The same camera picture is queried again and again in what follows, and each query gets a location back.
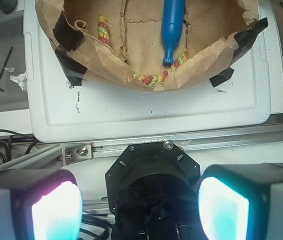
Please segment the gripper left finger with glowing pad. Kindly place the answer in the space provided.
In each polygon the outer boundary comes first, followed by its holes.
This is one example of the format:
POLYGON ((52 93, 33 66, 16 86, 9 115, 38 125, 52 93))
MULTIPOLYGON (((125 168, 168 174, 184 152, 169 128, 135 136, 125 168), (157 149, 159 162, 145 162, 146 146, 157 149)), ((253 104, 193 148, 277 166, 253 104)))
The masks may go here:
POLYGON ((75 240, 82 211, 70 171, 0 170, 0 240, 75 240))

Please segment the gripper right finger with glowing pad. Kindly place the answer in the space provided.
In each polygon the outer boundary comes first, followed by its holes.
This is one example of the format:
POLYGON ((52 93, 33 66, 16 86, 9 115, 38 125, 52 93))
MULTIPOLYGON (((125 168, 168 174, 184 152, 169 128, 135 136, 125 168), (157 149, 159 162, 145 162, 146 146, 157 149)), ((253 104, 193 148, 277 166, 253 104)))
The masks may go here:
POLYGON ((209 240, 283 240, 283 163, 208 166, 198 210, 209 240))

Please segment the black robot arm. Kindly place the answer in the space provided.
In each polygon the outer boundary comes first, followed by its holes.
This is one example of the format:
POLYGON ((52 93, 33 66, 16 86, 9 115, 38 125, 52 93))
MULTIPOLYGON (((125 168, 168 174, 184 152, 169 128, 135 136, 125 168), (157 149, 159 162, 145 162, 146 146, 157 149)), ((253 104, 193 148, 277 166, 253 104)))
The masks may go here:
POLYGON ((98 240, 283 240, 283 163, 190 172, 194 186, 181 170, 111 168, 112 224, 83 214, 68 170, 0 170, 0 240, 75 240, 83 223, 98 240))

